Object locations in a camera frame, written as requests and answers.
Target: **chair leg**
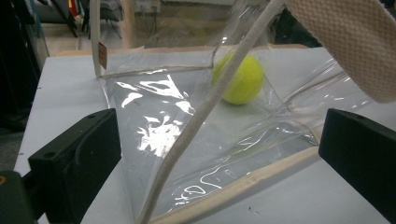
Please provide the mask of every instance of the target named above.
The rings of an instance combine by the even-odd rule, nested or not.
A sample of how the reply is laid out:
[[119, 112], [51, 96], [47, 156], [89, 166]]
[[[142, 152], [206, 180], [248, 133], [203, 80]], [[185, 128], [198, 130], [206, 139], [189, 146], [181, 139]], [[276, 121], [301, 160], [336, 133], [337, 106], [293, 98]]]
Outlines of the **chair leg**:
[[70, 19], [71, 13], [69, 12], [68, 18], [66, 17], [66, 15], [64, 15], [61, 11], [61, 8], [59, 7], [59, 5], [56, 3], [56, 1], [51, 1], [52, 4], [55, 6], [56, 10], [58, 11], [58, 13], [61, 15], [62, 19], [64, 19], [64, 22], [67, 24], [67, 26], [69, 27], [69, 30], [72, 32], [73, 36], [75, 38], [77, 38], [77, 33], [75, 31], [75, 28], [77, 28], [77, 26], [74, 24], [74, 18], [72, 17]]

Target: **white table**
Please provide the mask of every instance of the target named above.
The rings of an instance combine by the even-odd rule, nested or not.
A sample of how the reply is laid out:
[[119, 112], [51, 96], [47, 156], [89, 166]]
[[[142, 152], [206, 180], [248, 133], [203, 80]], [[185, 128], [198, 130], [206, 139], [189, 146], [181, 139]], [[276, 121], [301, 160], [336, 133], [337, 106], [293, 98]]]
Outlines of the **white table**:
[[[27, 159], [34, 152], [84, 116], [106, 107], [91, 56], [48, 58], [15, 170], [27, 174]], [[396, 104], [372, 104], [359, 114], [396, 130], [395, 108]], [[122, 181], [117, 166], [82, 223], [133, 223]], [[198, 223], [258, 223], [258, 218], [266, 223], [388, 223], [319, 157], [303, 170], [263, 188], [261, 193]]]

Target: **white rope handle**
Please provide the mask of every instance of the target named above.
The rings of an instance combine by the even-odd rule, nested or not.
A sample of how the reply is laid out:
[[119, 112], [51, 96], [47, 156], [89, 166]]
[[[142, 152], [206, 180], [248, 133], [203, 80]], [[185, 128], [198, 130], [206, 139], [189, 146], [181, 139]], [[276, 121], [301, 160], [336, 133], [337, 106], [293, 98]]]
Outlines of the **white rope handle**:
[[184, 131], [172, 145], [168, 154], [163, 159], [163, 163], [161, 164], [157, 175], [155, 176], [145, 206], [143, 207], [140, 217], [137, 220], [138, 224], [146, 224], [149, 222], [151, 214], [155, 208], [155, 205], [157, 204], [158, 198], [160, 197], [163, 185], [172, 172], [172, 169], [174, 168], [178, 159], [186, 150], [194, 136], [198, 133], [198, 130], [201, 128], [209, 113], [221, 99], [221, 96], [226, 91], [228, 84], [233, 79], [236, 70], [245, 59], [246, 55], [255, 44], [258, 37], [265, 30], [271, 19], [284, 6], [285, 2], [286, 0], [272, 0], [268, 4], [264, 12], [254, 22], [246, 37], [241, 41], [216, 86], [208, 94], [205, 101], [197, 108], [195, 114], [186, 125]]

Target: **beige fabric strap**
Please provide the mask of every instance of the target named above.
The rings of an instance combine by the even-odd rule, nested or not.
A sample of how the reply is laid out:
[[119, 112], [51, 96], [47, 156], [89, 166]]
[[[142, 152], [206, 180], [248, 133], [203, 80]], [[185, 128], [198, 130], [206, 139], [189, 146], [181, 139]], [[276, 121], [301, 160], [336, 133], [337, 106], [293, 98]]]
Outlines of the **beige fabric strap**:
[[378, 0], [289, 0], [292, 15], [361, 89], [396, 101], [396, 22]]

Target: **black object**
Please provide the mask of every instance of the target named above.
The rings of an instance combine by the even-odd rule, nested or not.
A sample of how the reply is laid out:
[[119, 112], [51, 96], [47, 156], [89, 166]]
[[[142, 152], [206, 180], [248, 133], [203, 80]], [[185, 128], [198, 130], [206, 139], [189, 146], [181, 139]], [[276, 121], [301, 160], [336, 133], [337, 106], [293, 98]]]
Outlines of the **black object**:
[[301, 44], [309, 48], [321, 47], [321, 44], [284, 9], [279, 19], [272, 25], [275, 31], [275, 44]]
[[0, 1], [0, 116], [31, 107], [40, 76], [23, 0]]
[[116, 111], [87, 116], [29, 158], [23, 181], [0, 172], [0, 223], [34, 223], [44, 213], [50, 223], [79, 223], [119, 160]]
[[396, 223], [396, 132], [330, 109], [319, 155], [389, 222]]

